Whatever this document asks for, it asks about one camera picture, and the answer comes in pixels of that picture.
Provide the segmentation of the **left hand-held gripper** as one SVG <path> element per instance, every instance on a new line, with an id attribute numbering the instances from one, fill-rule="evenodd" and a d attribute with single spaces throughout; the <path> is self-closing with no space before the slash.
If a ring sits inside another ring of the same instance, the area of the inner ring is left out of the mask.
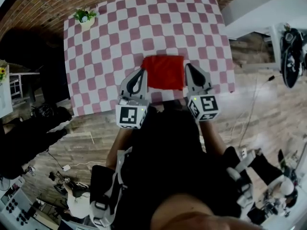
<path id="1" fill-rule="evenodd" d="M 147 70 L 137 69 L 121 83 L 116 122 L 120 128 L 140 129 L 148 114 Z"/>

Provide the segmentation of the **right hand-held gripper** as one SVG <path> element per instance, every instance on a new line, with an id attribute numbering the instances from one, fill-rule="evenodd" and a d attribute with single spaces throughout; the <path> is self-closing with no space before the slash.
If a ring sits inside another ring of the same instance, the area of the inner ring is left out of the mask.
<path id="1" fill-rule="evenodd" d="M 188 87 L 188 109 L 197 122 L 215 119 L 220 108 L 214 94 L 209 94 L 211 77 L 202 68 L 191 63 L 185 65 L 185 78 Z"/>

